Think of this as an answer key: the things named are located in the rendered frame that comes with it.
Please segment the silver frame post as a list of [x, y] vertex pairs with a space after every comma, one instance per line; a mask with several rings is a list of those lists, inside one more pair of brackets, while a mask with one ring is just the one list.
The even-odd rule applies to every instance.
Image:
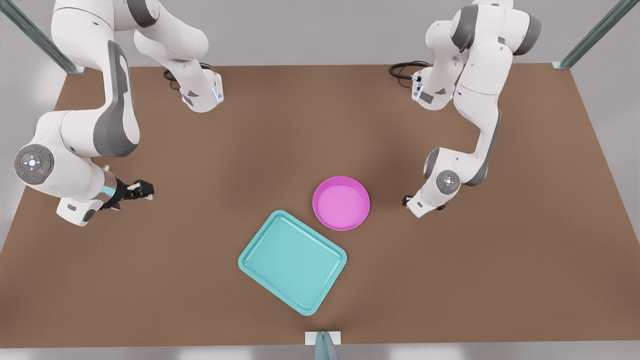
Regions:
[[640, 0], [618, 0], [562, 60], [551, 62], [551, 67], [561, 70], [573, 68], [638, 3], [640, 3]]
[[85, 67], [75, 64], [24, 14], [12, 0], [0, 0], [0, 12], [68, 75], [82, 75]]
[[314, 346], [313, 360], [340, 360], [336, 345], [342, 344], [340, 331], [305, 332], [306, 346]]

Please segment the teal rectangular tray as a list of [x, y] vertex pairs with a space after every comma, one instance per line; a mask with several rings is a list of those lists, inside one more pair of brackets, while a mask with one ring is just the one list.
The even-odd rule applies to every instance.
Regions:
[[268, 216], [238, 268], [302, 316], [315, 314], [345, 268], [338, 245], [285, 210]]

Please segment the pink round plate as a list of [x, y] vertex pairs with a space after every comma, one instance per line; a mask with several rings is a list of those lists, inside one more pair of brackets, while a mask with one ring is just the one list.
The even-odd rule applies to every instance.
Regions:
[[316, 187], [311, 205], [318, 221], [327, 228], [348, 231], [366, 220], [370, 214], [371, 199], [358, 180], [335, 176]]

